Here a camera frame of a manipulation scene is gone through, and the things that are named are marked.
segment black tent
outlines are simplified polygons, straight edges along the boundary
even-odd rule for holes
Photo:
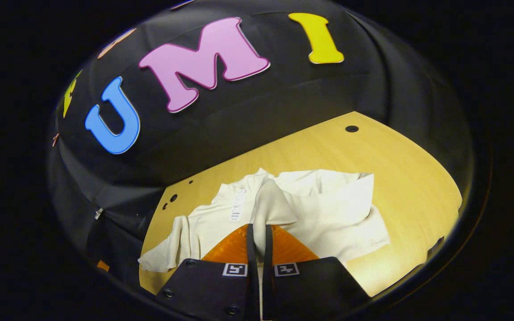
[[[326,18],[344,61],[310,63],[311,45],[302,27],[287,18],[292,12]],[[222,79],[225,65],[217,59],[216,87],[205,89],[182,77],[200,98],[180,112],[168,112],[167,94],[140,61],[165,43],[197,49],[204,26],[230,17],[240,18],[243,34],[271,67],[230,82]],[[448,82],[402,40],[332,2],[194,1],[135,26],[98,58],[101,51],[80,73],[73,72],[74,89],[69,86],[49,123],[49,137],[57,137],[49,146],[49,188],[76,248],[92,266],[106,262],[111,281],[143,301],[153,297],[139,285],[137,258],[166,186],[347,112],[361,112],[420,145],[449,172],[462,195],[470,190],[476,199],[483,195],[477,164],[485,158],[469,125],[475,120],[465,115]],[[124,130],[120,114],[103,100],[116,77],[140,118],[139,136],[119,154],[104,148],[85,126],[91,108],[100,105],[108,128]],[[462,225],[477,219],[474,206],[461,207]]]

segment letter m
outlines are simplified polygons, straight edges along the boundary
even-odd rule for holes
[[[180,76],[207,89],[217,86],[217,57],[225,65],[223,78],[236,81],[267,69],[269,60],[260,57],[239,28],[240,18],[214,21],[202,29],[197,51],[166,43],[149,52],[138,64],[149,67],[168,95],[167,109],[178,112],[199,96]]]

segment garment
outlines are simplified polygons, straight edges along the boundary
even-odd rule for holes
[[[265,250],[265,225],[286,229],[320,258],[347,260],[389,244],[386,226],[371,204],[371,173],[295,171],[274,177],[259,169],[222,184],[209,205],[174,219],[170,236],[138,261],[144,270],[166,272],[186,258],[200,259],[231,231],[253,223],[257,252]],[[235,198],[245,196],[238,221],[231,221]]]

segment letter i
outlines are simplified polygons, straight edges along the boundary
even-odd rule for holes
[[[312,47],[308,59],[312,63],[339,63],[344,61],[344,55],[336,49],[336,45],[326,27],[328,20],[310,13],[291,13],[289,18],[300,23],[307,34]]]

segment barcode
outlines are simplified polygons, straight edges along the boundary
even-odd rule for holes
[[[243,212],[243,205],[245,204],[246,189],[239,189],[233,200],[233,207],[231,209],[230,221],[239,221],[241,213]]]

